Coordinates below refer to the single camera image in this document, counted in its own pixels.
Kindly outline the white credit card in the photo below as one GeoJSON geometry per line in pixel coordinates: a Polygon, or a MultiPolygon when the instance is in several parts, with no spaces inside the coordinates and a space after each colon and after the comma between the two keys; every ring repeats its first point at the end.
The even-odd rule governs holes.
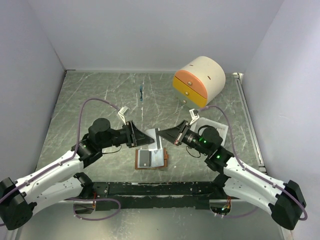
{"type": "Polygon", "coordinates": [[[152,128],[146,130],[146,134],[154,140],[153,143],[148,145],[149,151],[161,150],[163,148],[161,137],[158,135],[158,131],[159,128],[152,128]]]}

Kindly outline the black credit card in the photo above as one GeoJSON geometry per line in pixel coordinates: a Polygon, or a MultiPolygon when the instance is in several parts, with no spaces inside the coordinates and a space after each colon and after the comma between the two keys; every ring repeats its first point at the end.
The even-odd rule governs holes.
{"type": "Polygon", "coordinates": [[[148,150],[140,150],[139,152],[139,167],[150,167],[151,166],[151,152],[148,150]]]}

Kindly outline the brown leather card holder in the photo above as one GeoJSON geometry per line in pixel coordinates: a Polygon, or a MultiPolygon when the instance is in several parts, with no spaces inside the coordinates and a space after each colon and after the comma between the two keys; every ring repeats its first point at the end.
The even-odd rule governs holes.
{"type": "Polygon", "coordinates": [[[147,169],[159,169],[166,168],[168,166],[169,155],[166,148],[160,150],[150,151],[150,167],[139,167],[139,153],[141,149],[135,151],[135,169],[136,170],[147,170],[147,169]]]}

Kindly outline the white plastic card tray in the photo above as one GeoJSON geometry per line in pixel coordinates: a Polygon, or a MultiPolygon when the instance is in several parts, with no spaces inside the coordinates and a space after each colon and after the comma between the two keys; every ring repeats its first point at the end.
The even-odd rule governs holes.
{"type": "Polygon", "coordinates": [[[229,126],[225,125],[225,124],[222,124],[222,123],[219,123],[219,122],[216,122],[216,121],[213,121],[213,120],[210,120],[210,119],[205,118],[205,117],[200,117],[191,126],[191,130],[193,132],[197,132],[199,135],[201,135],[204,129],[201,129],[200,131],[199,131],[199,129],[200,129],[200,127],[205,126],[205,125],[214,127],[218,131],[219,136],[222,138],[221,146],[224,146],[225,142],[226,142],[229,126]]]}

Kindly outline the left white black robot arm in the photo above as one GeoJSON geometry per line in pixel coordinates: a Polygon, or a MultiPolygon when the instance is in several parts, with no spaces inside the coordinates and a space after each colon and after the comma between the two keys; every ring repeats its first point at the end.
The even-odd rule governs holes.
{"type": "Polygon", "coordinates": [[[89,199],[94,192],[93,182],[83,170],[103,156],[103,149],[140,147],[154,141],[132,121],[115,130],[108,119],[96,119],[82,140],[59,159],[15,181],[7,177],[0,182],[1,226],[15,230],[39,211],[62,200],[89,199]]]}

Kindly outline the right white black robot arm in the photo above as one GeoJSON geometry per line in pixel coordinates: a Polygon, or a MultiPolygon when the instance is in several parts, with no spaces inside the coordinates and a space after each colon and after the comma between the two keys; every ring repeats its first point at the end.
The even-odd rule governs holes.
{"type": "Polygon", "coordinates": [[[296,182],[285,183],[237,160],[222,146],[223,139],[213,126],[207,125],[202,133],[197,133],[184,120],[157,134],[176,146],[185,144],[206,156],[206,165],[219,173],[212,186],[216,198],[223,199],[227,195],[246,201],[267,212],[287,230],[293,230],[304,214],[306,201],[296,182]]]}

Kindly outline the blue mark on table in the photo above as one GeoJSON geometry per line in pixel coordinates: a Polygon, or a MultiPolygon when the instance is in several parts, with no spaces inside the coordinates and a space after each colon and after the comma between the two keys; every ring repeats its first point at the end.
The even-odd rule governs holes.
{"type": "Polygon", "coordinates": [[[140,87],[139,87],[139,93],[140,93],[139,99],[142,102],[143,98],[144,98],[144,87],[142,85],[140,85],[140,87]]]}

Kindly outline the cream mini drawer cabinet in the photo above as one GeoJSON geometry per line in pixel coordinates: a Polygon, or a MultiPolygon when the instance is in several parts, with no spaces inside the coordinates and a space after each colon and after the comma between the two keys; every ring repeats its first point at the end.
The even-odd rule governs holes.
{"type": "Polygon", "coordinates": [[[177,98],[190,109],[208,105],[225,84],[224,70],[207,56],[199,56],[179,69],[172,81],[177,98]]]}

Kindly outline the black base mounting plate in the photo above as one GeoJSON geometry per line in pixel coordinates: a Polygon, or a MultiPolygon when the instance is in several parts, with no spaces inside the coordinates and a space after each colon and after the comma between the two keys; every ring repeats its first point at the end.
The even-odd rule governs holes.
{"type": "Polygon", "coordinates": [[[153,208],[194,208],[209,210],[211,204],[225,202],[227,195],[212,181],[185,182],[94,182],[86,196],[77,201],[95,201],[97,211],[153,208]]]}

